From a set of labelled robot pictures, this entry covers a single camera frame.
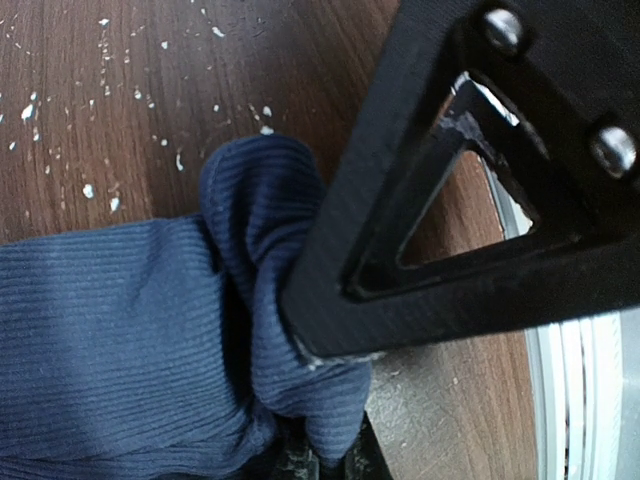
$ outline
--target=black metal frame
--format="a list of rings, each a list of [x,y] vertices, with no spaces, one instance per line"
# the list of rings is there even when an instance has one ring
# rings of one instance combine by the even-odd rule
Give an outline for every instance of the black metal frame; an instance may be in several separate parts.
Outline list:
[[[482,19],[494,8],[525,26],[516,56],[486,39]],[[607,124],[640,138],[639,10],[624,0],[404,0],[282,292],[305,355],[346,359],[640,303],[640,180],[609,177],[588,146]],[[432,127],[463,72],[520,124],[467,82]],[[539,215],[535,233],[400,266],[399,251],[463,150],[481,154]]]
[[[289,422],[284,429],[284,448],[271,480],[393,480],[366,415],[355,444],[342,464],[330,472],[323,471],[304,438],[304,425]]]

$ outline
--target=metal bolt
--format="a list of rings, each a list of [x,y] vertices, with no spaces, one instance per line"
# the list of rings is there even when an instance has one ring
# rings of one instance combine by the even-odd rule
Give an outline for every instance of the metal bolt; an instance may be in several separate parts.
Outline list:
[[[496,8],[484,16],[485,35],[491,44],[503,54],[518,54],[524,41],[524,27],[518,17],[509,10]]]
[[[591,153],[602,168],[615,179],[624,177],[638,158],[633,138],[620,127],[600,129],[591,140]]]

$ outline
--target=white paint speck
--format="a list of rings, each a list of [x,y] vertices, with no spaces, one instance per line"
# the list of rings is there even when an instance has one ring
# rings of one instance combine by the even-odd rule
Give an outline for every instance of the white paint speck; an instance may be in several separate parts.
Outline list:
[[[182,155],[180,154],[180,152],[178,152],[178,154],[176,155],[176,168],[179,172],[184,171],[184,165],[182,165]]]
[[[33,105],[29,104],[27,105],[27,107],[22,111],[22,115],[20,115],[20,118],[22,118],[23,122],[26,122],[27,120],[29,120],[31,118],[31,116],[33,115]]]
[[[87,197],[88,199],[92,199],[93,197],[95,197],[95,193],[93,191],[93,185],[91,185],[90,183],[87,183],[82,188],[82,193],[84,193],[84,196]]]
[[[260,121],[260,115],[258,115],[258,111],[256,110],[256,107],[254,107],[252,104],[249,104],[249,110],[253,114],[253,119],[256,122],[259,122]]]
[[[111,208],[111,213],[115,213],[120,208],[120,199],[118,197],[113,197],[109,201],[109,207]]]

